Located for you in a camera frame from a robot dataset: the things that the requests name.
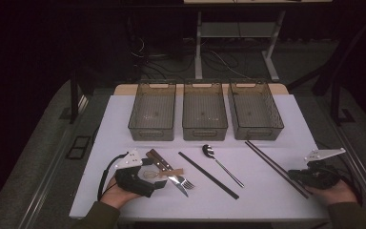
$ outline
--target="human hand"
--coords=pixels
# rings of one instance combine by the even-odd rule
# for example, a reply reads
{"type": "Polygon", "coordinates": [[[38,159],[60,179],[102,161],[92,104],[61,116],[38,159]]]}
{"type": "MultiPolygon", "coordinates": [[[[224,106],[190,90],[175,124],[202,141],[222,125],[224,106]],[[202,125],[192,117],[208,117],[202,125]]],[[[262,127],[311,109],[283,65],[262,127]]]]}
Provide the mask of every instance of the human hand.
{"type": "Polygon", "coordinates": [[[340,202],[357,202],[356,195],[343,180],[329,189],[316,189],[305,186],[305,189],[323,198],[326,205],[340,202]]]}
{"type": "Polygon", "coordinates": [[[118,187],[118,185],[115,183],[114,177],[112,177],[112,179],[109,181],[107,189],[108,190],[103,194],[100,201],[117,209],[120,209],[128,201],[141,197],[138,194],[125,191],[124,189],[118,187]]]}

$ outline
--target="transparent plastic bin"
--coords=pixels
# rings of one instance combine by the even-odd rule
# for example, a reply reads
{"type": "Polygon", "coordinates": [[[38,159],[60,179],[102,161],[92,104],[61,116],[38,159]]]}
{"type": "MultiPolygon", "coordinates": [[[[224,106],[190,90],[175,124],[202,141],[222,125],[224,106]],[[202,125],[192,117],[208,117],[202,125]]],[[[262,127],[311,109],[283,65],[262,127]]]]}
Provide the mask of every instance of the transparent plastic bin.
{"type": "Polygon", "coordinates": [[[174,139],[175,94],[175,80],[140,81],[129,122],[133,140],[174,139]]]}
{"type": "Polygon", "coordinates": [[[228,98],[236,140],[276,140],[284,128],[266,79],[231,79],[228,98]]]}
{"type": "Polygon", "coordinates": [[[222,83],[188,79],[183,95],[183,139],[222,141],[228,129],[222,83]]]}

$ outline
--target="white table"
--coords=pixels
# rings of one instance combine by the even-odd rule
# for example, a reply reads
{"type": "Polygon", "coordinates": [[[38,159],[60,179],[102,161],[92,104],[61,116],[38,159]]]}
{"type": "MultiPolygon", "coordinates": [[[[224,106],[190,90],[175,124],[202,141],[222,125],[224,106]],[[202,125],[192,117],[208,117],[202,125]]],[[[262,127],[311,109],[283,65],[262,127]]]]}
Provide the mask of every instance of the white table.
{"type": "MultiPolygon", "coordinates": [[[[195,185],[186,198],[168,181],[165,188],[155,190],[150,198],[138,198],[122,209],[121,220],[180,220],[180,221],[288,221],[326,219],[326,208],[314,197],[305,198],[254,153],[244,141],[234,139],[228,99],[225,97],[229,128],[224,141],[184,141],[182,130],[183,97],[181,87],[176,96],[174,141],[133,141],[128,122],[134,95],[114,95],[110,98],[91,155],[80,182],[70,217],[86,216],[94,201],[103,170],[116,156],[136,148],[141,157],[155,149],[175,169],[183,168],[184,177],[195,185]],[[213,146],[215,155],[239,180],[240,188],[214,161],[201,152],[204,144],[213,146]],[[235,200],[201,174],[178,152],[184,153],[235,193],[235,200]]],[[[275,94],[285,128],[276,141],[253,141],[265,154],[284,169],[304,169],[303,158],[317,149],[310,130],[295,98],[275,94]]],[[[154,170],[154,165],[140,172],[154,170]]]]}

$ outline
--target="spoon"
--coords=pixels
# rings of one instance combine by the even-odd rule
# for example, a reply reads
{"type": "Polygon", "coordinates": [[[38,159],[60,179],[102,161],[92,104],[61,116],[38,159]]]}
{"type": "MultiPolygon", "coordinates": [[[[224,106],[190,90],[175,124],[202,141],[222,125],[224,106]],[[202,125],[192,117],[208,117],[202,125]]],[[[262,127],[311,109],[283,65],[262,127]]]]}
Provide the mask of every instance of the spoon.
{"type": "Polygon", "coordinates": [[[219,166],[221,166],[221,168],[223,168],[225,170],[225,172],[227,172],[232,178],[234,181],[236,181],[237,184],[239,184],[240,187],[245,187],[245,185],[239,181],[239,179],[237,179],[233,174],[231,174],[230,171],[227,170],[227,168],[225,168],[225,166],[223,166],[216,158],[215,158],[215,155],[214,155],[214,150],[213,148],[210,146],[210,145],[203,145],[203,153],[204,155],[206,155],[207,157],[209,158],[212,158],[213,160],[216,161],[216,163],[219,164],[219,166]]]}

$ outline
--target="butter knife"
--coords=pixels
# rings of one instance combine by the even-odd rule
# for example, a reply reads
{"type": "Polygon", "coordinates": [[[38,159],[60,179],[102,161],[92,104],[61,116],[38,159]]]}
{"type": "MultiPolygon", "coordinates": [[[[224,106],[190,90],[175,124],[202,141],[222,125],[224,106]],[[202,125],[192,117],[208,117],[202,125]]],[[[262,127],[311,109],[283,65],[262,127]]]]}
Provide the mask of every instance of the butter knife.
{"type": "MultiPolygon", "coordinates": [[[[147,152],[147,157],[153,159],[153,163],[162,171],[172,170],[171,165],[154,149],[147,152]]],[[[189,197],[186,189],[183,187],[181,182],[177,180],[176,176],[168,176],[168,179],[182,192],[186,197],[189,197]]]]}

